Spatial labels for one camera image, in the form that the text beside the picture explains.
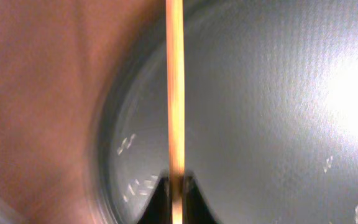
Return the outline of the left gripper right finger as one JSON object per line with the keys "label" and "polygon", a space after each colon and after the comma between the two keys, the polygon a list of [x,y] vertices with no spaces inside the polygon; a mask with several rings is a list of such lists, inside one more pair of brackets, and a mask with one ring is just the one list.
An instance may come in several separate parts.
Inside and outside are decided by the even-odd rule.
{"label": "left gripper right finger", "polygon": [[184,224],[219,224],[192,174],[184,176],[182,190]]}

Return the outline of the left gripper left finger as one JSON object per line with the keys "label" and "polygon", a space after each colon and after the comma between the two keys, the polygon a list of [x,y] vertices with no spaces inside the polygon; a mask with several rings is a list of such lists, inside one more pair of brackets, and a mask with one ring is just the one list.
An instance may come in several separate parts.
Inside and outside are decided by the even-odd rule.
{"label": "left gripper left finger", "polygon": [[170,224],[170,182],[161,177],[138,224]]}

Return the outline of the wooden chopstick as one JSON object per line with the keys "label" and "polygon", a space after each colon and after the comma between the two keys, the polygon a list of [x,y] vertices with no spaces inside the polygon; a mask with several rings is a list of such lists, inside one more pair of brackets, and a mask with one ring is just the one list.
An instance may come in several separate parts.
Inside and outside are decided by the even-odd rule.
{"label": "wooden chopstick", "polygon": [[172,223],[183,218],[185,173],[185,63],[183,1],[166,0],[167,101],[169,179],[172,193]]}

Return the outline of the round black serving tray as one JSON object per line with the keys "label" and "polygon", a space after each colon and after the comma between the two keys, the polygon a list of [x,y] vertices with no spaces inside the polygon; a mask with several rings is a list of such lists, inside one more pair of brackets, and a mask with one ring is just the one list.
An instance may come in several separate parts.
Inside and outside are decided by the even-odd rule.
{"label": "round black serving tray", "polygon": [[[185,153],[219,223],[358,223],[358,1],[185,1]],[[168,171],[165,16],[118,65],[98,128],[102,223]]]}

